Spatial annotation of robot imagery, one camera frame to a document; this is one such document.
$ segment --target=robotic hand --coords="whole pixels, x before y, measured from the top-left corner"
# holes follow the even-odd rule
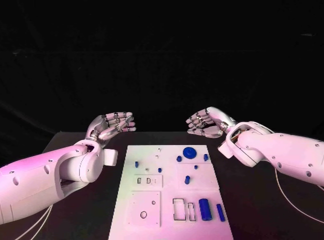
[[[121,132],[136,131],[131,112],[100,115],[85,140],[0,168],[0,224],[38,213],[92,183],[104,165],[115,166],[118,152],[104,149]]]
[[[286,175],[324,186],[324,142],[307,137],[274,133],[260,123],[237,122],[218,108],[208,107],[186,120],[188,132],[208,138],[226,133],[221,153],[250,167],[268,161]]]

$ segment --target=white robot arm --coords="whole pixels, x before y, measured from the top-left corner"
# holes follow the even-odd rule
[[[274,133],[260,123],[238,123],[218,108],[208,107],[186,120],[188,132],[208,138],[226,133],[221,153],[250,167],[268,161],[286,175],[324,186],[324,142],[303,136]]]
[[[115,166],[118,152],[104,149],[121,132],[136,131],[131,112],[100,115],[85,140],[0,168],[0,224],[38,213],[92,183],[104,165]]]

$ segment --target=black curtain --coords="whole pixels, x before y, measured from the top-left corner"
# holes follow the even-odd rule
[[[103,5],[0,2],[0,167],[121,111],[139,131],[186,131],[214,106],[324,140],[324,2],[150,13]]]

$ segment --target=dark table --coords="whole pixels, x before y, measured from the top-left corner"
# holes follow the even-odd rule
[[[45,152],[74,145],[84,132],[59,132]],[[221,195],[235,240],[324,240],[324,224],[306,217],[287,202],[277,185],[274,168],[261,162],[254,168],[218,151],[225,138],[211,139],[185,132],[124,132],[105,148],[118,150],[117,166],[105,166],[98,180],[53,205],[36,240],[108,239],[128,145],[208,145]],[[324,192],[283,174],[286,195],[307,214],[324,221]],[[0,240],[15,240],[39,220],[33,216],[0,225]],[[22,238],[30,239],[36,227]]]

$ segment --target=white pegboard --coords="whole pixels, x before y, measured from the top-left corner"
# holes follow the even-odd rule
[[[193,159],[183,156],[186,147],[196,149]],[[205,161],[205,154],[209,155],[206,145],[128,146],[110,240],[234,239],[212,158]],[[182,162],[177,162],[177,156],[182,156]],[[190,176],[189,184],[185,184],[186,175]],[[156,179],[156,184],[139,185],[139,177],[141,180]],[[160,199],[156,201],[153,198],[157,193]],[[173,199],[185,200],[186,221],[175,221]],[[202,220],[199,199],[209,200],[211,221]],[[189,203],[193,203],[196,222],[190,221]],[[216,204],[222,205],[225,222],[221,221]],[[146,218],[141,218],[143,212],[147,213]]]

